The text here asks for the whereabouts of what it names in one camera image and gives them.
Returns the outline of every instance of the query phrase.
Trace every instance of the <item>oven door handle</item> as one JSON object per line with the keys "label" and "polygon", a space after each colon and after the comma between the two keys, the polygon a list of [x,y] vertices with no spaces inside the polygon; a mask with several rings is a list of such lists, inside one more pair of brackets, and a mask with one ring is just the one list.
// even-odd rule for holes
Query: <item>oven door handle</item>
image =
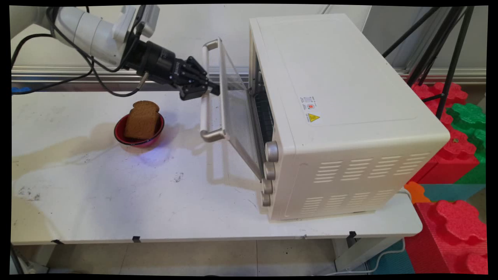
{"label": "oven door handle", "polygon": [[[206,69],[209,77],[209,51],[214,50],[219,47],[218,40],[209,41],[202,47],[202,67]],[[225,138],[225,130],[219,128],[217,130],[208,131],[208,119],[209,119],[209,95],[211,92],[211,87],[208,88],[205,94],[201,97],[201,137],[205,142],[215,142]]]}

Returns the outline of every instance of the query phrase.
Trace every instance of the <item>white wall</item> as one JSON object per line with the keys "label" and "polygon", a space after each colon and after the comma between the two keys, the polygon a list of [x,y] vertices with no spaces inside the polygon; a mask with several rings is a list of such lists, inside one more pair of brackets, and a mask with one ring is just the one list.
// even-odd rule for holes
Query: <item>white wall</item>
{"label": "white wall", "polygon": [[[192,55],[201,60],[202,45],[218,36],[235,66],[249,65],[249,18],[319,14],[326,4],[172,4],[159,5],[161,12],[154,35],[150,38],[179,58]],[[362,30],[370,11],[368,5],[331,5],[326,13],[345,13]],[[92,6],[90,12],[116,22],[121,6]],[[48,33],[32,25],[10,41],[11,55],[24,37],[34,33]],[[86,66],[83,58],[72,48],[53,38],[35,38],[22,48],[17,66]]]}

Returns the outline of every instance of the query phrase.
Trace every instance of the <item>toast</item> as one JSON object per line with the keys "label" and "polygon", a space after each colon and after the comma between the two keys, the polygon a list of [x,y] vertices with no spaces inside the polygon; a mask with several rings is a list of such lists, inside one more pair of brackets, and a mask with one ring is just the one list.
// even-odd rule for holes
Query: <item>toast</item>
{"label": "toast", "polygon": [[133,104],[124,128],[124,136],[147,140],[154,136],[159,106],[151,101],[138,101]]}

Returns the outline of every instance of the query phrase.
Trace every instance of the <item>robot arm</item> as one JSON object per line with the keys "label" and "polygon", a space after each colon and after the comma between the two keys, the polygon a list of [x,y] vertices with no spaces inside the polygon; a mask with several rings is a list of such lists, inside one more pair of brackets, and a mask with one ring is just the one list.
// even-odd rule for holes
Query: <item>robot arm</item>
{"label": "robot arm", "polygon": [[141,5],[135,17],[133,6],[123,6],[115,24],[76,7],[51,8],[49,12],[53,11],[53,17],[49,17],[47,8],[9,6],[11,39],[29,25],[37,24],[49,29],[52,36],[64,44],[79,48],[80,52],[119,65],[118,68],[134,69],[137,75],[156,83],[176,87],[182,100],[201,97],[208,90],[220,94],[219,86],[209,81],[207,72],[192,56],[182,60],[170,50],[140,40],[141,35],[151,37],[154,33],[159,17],[157,5]]}

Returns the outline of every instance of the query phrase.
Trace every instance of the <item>oven door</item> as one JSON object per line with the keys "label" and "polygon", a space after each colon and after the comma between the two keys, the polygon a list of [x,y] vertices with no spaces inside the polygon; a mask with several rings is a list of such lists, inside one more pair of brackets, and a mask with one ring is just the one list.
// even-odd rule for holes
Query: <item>oven door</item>
{"label": "oven door", "polygon": [[256,177],[263,178],[262,151],[258,140],[258,124],[253,117],[254,98],[242,82],[220,38],[202,48],[203,67],[209,71],[209,51],[219,51],[221,128],[208,131],[210,90],[201,97],[201,137],[206,142],[226,139],[239,153]]}

